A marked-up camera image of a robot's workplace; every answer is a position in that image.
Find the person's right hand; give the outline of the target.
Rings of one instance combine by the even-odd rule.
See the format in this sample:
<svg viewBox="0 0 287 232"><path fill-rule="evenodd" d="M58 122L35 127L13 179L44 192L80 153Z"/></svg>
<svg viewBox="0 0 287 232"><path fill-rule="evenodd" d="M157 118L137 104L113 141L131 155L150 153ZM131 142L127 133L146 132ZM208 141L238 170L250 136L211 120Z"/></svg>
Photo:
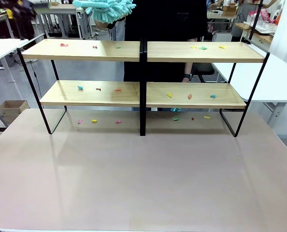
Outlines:
<svg viewBox="0 0 287 232"><path fill-rule="evenodd" d="M97 20L94 20L95 25L100 29L112 29L115 26L115 22L109 24L109 23L102 23Z"/></svg>

